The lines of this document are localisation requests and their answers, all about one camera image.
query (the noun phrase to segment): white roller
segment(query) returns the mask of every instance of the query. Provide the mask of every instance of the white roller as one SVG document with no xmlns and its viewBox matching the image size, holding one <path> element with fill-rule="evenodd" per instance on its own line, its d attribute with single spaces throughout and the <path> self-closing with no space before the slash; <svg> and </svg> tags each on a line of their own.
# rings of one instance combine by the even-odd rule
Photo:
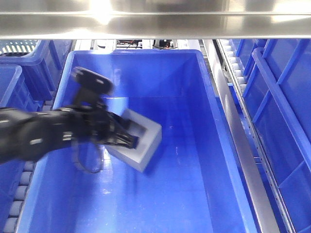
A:
<svg viewBox="0 0 311 233">
<path fill-rule="evenodd" d="M 23 202 L 20 200 L 14 201 L 12 203 L 11 209 L 10 209 L 10 215 L 11 216 L 19 216 L 19 213 L 21 211 L 21 207 L 23 205 Z"/>
<path fill-rule="evenodd" d="M 230 45 L 230 42 L 229 42 L 229 40 L 222 40 L 222 44 L 223 45 Z"/>
<path fill-rule="evenodd" d="M 225 46 L 225 51 L 232 51 L 232 47 L 230 45 Z"/>
<path fill-rule="evenodd" d="M 3 233 L 14 233 L 16 224 L 17 224 L 17 217 L 8 218 L 5 223 Z"/>
<path fill-rule="evenodd" d="M 240 89 L 241 89 L 242 93 L 244 92 L 245 88 L 246 88 L 246 84 L 241 84 L 240 85 Z"/>
<path fill-rule="evenodd" d="M 21 174 L 19 183 L 20 183 L 21 185 L 29 185 L 30 179 L 31 179 L 31 174 L 32 174 L 31 171 L 24 171 L 24 172 Z"/>
<path fill-rule="evenodd" d="M 241 71 L 240 69 L 235 70 L 234 73 L 235 73 L 235 75 L 236 75 L 237 77 L 243 76 L 243 75 L 242 75 L 242 71 Z"/>
<path fill-rule="evenodd" d="M 239 66 L 238 63 L 233 63 L 233 64 L 232 64 L 232 67 L 233 67 L 233 70 L 238 70 L 238 69 L 240 69 L 240 66 Z"/>
<path fill-rule="evenodd" d="M 237 58 L 236 57 L 230 57 L 231 63 L 237 63 Z"/>
<path fill-rule="evenodd" d="M 239 84 L 246 84 L 245 78 L 243 76 L 237 77 Z"/>
<path fill-rule="evenodd" d="M 235 54 L 234 54 L 234 51 L 228 51 L 227 52 L 227 56 L 228 57 L 233 57 Z"/>
<path fill-rule="evenodd" d="M 35 168 L 35 163 L 32 161 L 27 161 L 24 166 L 24 171 L 33 171 Z"/>
<path fill-rule="evenodd" d="M 17 200 L 24 200 L 27 192 L 27 186 L 18 186 L 14 198 Z"/>
</svg>

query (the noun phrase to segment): black cable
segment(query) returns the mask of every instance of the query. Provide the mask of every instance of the black cable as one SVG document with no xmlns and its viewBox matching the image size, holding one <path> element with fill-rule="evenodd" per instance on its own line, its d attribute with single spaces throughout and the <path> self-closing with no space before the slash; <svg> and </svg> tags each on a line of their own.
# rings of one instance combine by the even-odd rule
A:
<svg viewBox="0 0 311 233">
<path fill-rule="evenodd" d="M 119 43 L 130 43 L 132 42 L 132 40 L 119 40 L 118 42 Z"/>
<path fill-rule="evenodd" d="M 160 49 L 160 50 L 174 50 L 174 49 L 178 48 L 178 46 L 177 46 L 175 48 L 165 49 L 165 47 L 160 48 L 160 47 L 157 47 L 157 46 L 154 46 L 154 45 L 153 45 L 153 47 L 157 48 L 157 49 Z"/>
<path fill-rule="evenodd" d="M 101 48 L 101 49 L 105 49 L 106 48 L 106 46 L 100 46 L 100 45 L 97 45 L 99 48 Z"/>
<path fill-rule="evenodd" d="M 130 43 L 128 47 L 126 47 L 126 49 L 128 49 L 133 43 L 134 43 L 134 40 L 132 40 L 132 42 Z"/>
</svg>

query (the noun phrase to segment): stainless steel rail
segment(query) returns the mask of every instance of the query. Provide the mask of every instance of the stainless steel rail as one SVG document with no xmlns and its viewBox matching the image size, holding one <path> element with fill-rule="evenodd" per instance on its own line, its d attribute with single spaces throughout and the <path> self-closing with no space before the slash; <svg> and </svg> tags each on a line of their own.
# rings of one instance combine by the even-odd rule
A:
<svg viewBox="0 0 311 233">
<path fill-rule="evenodd" d="M 6 0 L 0 39 L 311 37 L 311 0 Z"/>
<path fill-rule="evenodd" d="M 255 164 L 253 153 L 248 144 L 213 41 L 204 40 L 204 45 L 260 230 L 262 233 L 279 233 L 280 231 L 276 223 L 276 218 Z"/>
</svg>

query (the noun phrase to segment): blue plastic bin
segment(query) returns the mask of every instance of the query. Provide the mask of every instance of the blue plastic bin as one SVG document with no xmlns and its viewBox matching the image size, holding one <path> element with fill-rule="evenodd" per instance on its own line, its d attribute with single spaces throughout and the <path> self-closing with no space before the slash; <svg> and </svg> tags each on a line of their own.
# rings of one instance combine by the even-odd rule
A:
<svg viewBox="0 0 311 233">
<path fill-rule="evenodd" d="M 267 42 L 263 57 L 276 79 L 279 79 L 300 41 L 300 39 L 270 39 Z"/>
<path fill-rule="evenodd" d="M 29 93 L 21 66 L 0 65 L 0 107 L 12 107 L 27 111 L 40 109 Z"/>
<path fill-rule="evenodd" d="M 70 52 L 71 40 L 0 41 L 0 50 L 18 51 L 28 46 L 29 54 L 21 57 L 0 56 L 0 64 L 22 66 L 26 84 L 35 100 L 51 100 Z"/>
<path fill-rule="evenodd" d="M 279 66 L 274 66 L 271 57 L 263 57 L 263 49 L 254 50 L 256 65 L 244 98 L 295 230 L 302 233 L 311 229 L 310 40 L 298 41 L 288 52 L 289 60 L 275 59 Z M 269 64 L 282 70 L 279 77 Z"/>
<path fill-rule="evenodd" d="M 240 41 L 241 39 L 231 39 L 229 41 L 235 53 L 238 51 Z"/>
<path fill-rule="evenodd" d="M 85 174 L 71 149 L 51 152 L 37 163 L 18 233 L 257 232 L 200 52 L 72 52 L 54 108 L 77 91 L 75 66 L 110 78 L 109 109 L 160 123 L 162 142 L 144 173 L 105 154 L 103 172 Z"/>
<path fill-rule="evenodd" d="M 249 79 L 250 72 L 254 66 L 254 60 L 252 59 L 252 51 L 256 48 L 263 48 L 266 45 L 266 39 L 241 39 L 236 51 L 241 71 L 245 80 Z"/>
<path fill-rule="evenodd" d="M 0 65 L 0 107 L 26 111 L 37 111 L 41 108 L 30 95 L 22 68 L 18 65 Z M 23 167 L 24 162 L 21 161 L 0 165 L 0 229 L 3 229 L 8 217 Z"/>
</svg>

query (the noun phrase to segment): gray foam block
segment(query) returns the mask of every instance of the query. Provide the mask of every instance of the gray foam block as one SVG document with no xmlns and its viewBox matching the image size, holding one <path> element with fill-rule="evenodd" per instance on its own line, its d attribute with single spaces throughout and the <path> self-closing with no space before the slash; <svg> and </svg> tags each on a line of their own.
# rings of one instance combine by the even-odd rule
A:
<svg viewBox="0 0 311 233">
<path fill-rule="evenodd" d="M 139 137 L 138 146 L 136 149 L 118 146 L 105 147 L 111 155 L 143 172 L 161 142 L 162 127 L 130 109 L 125 109 L 122 117 L 132 121 L 127 131 L 131 135 Z"/>
</svg>

